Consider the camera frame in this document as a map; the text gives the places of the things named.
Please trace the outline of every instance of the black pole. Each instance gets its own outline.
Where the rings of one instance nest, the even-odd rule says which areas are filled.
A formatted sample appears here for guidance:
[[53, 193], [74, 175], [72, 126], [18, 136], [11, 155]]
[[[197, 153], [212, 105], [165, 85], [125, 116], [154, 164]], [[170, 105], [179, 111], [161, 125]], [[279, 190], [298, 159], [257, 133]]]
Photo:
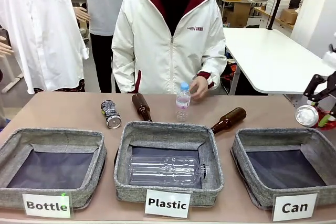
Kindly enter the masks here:
[[278, 12], [278, 9], [279, 9], [280, 2], [281, 2], [281, 0], [277, 0], [277, 3], [275, 4], [274, 12], [273, 12], [271, 21], [270, 21], [270, 23], [269, 23], [269, 25], [268, 25], [268, 28], [267, 28], [268, 30], [272, 30], [272, 26], [273, 26], [275, 17], [276, 17], [276, 15], [277, 15], [277, 12]]

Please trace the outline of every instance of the jacket logo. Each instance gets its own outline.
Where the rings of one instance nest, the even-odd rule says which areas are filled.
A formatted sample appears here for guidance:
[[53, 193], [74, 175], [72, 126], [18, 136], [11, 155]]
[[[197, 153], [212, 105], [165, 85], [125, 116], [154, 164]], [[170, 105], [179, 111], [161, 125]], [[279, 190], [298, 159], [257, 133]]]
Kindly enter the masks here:
[[189, 31], [203, 31], [203, 28], [204, 27], [199, 27], [199, 26], [190, 26], [190, 27], [187, 27], [187, 29]]

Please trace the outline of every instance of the blue bottle cap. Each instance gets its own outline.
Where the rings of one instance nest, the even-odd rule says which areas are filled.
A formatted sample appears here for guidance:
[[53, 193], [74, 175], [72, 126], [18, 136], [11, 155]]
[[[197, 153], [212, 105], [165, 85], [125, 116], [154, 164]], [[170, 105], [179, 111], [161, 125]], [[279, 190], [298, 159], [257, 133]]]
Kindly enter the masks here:
[[189, 84], [186, 82], [181, 83], [181, 90], [188, 91], [189, 90]]

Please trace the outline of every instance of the bottle label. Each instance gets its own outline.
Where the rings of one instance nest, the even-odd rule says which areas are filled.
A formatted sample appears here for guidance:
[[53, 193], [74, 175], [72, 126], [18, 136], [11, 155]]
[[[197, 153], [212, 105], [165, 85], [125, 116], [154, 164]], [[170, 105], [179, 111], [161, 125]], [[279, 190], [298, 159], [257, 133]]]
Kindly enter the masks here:
[[180, 109], [186, 109], [189, 107], [189, 105], [190, 105], [190, 100], [187, 102], [176, 101], [176, 106]]

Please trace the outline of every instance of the black pants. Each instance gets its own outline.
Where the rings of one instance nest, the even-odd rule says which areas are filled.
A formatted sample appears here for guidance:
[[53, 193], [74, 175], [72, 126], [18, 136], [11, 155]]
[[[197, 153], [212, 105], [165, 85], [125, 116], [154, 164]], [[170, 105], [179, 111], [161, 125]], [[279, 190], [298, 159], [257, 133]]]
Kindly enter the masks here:
[[[95, 34], [90, 34], [90, 36], [100, 92], [112, 93], [111, 77], [113, 52], [111, 46], [113, 36], [101, 36]], [[116, 93], [121, 93], [116, 81], [115, 83]]]

